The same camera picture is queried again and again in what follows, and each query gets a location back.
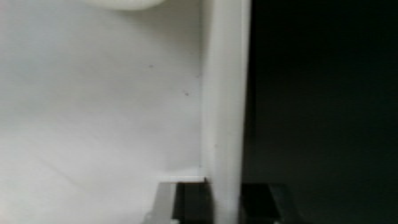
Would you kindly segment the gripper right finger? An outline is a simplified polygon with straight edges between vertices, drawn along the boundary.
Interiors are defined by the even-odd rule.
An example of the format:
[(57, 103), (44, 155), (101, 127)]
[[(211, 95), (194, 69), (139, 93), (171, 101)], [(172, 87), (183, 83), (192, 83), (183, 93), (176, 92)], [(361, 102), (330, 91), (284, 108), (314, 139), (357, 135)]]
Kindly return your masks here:
[(284, 184), (245, 183), (240, 194), (240, 224), (302, 224)]

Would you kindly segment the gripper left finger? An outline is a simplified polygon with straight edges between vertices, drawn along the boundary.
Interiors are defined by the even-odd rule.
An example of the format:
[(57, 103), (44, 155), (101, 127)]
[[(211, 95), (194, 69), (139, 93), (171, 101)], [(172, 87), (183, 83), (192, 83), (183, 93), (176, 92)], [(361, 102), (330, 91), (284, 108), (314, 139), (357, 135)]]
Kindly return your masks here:
[(162, 183), (142, 224), (210, 224), (206, 182)]

